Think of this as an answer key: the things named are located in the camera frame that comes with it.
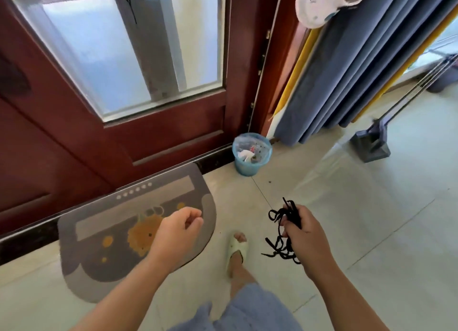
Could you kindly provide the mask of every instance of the blue shorts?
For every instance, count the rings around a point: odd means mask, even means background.
[[[211,302],[199,307],[189,321],[170,331],[302,331],[293,314],[274,294],[258,284],[245,285],[229,302],[219,320],[209,320]]]

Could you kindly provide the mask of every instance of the leg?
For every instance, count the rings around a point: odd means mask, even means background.
[[[234,237],[239,243],[246,242],[246,237],[242,232],[237,232]],[[246,284],[256,283],[255,278],[243,267],[242,255],[240,252],[235,252],[229,260],[228,274],[231,278],[230,298],[239,292]]]

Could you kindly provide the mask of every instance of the gray doormat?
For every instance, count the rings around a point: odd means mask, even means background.
[[[205,221],[181,267],[202,252],[216,224],[213,197],[194,163],[63,214],[60,261],[68,288],[87,302],[103,299],[146,256],[162,218],[184,206],[202,210]]]

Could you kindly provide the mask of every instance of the person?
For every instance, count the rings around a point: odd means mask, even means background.
[[[320,223],[305,206],[297,207],[302,229],[283,218],[283,236],[291,238],[293,250],[306,275],[316,284],[324,299],[334,329],[388,330],[337,266]],[[202,224],[202,212],[190,207],[164,218],[146,258],[72,330],[137,330],[154,293],[193,246]],[[231,237],[227,264],[231,301],[221,318],[214,322],[209,320],[209,303],[201,306],[190,321],[171,330],[301,330],[292,313],[274,294],[263,290],[244,268],[247,248],[248,241],[242,232]]]

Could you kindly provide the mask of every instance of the forearm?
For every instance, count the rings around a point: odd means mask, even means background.
[[[136,331],[168,271],[157,260],[142,260],[73,331]]]
[[[315,280],[335,331],[389,331],[339,269]]]

